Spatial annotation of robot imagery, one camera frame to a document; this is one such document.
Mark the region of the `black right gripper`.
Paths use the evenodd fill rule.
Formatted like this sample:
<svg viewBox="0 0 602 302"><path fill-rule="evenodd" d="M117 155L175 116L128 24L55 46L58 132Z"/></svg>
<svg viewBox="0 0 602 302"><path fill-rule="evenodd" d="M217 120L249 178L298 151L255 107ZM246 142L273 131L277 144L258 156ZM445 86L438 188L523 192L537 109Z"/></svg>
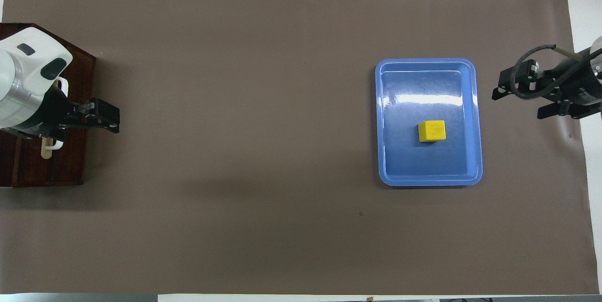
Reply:
<svg viewBox="0 0 602 302"><path fill-rule="evenodd" d="M578 54L583 57L582 62L566 58L558 66L543 72L539 78L539 64L529 59L521 63L514 74L516 90L523 94L534 93L542 90L553 81L559 79L565 72L573 68L574 71L563 83L546 92L542 97L551 101L538 109L537 118L547 119L553 116L569 116L572 119L582 119L600 113L602 86L601 86L601 55L589 59L589 55L596 50L583 49ZM492 91L492 100L497 101L514 92L510 88L513 67L499 73L498 86Z"/></svg>

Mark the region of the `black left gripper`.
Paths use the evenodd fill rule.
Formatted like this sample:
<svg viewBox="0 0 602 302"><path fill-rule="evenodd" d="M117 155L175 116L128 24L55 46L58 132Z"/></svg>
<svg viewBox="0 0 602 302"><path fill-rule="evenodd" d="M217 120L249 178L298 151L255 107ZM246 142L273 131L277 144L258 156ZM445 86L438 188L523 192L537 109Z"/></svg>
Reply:
<svg viewBox="0 0 602 302"><path fill-rule="evenodd" d="M2 127L5 133L15 137L32 140L34 138L52 138L66 141L67 133L60 125L70 114L70 127L81 129L104 129L113 134L120 133L120 109L101 98L93 97L84 104L75 105L57 87L51 87L44 95L38 109L24 122L11 127Z"/></svg>

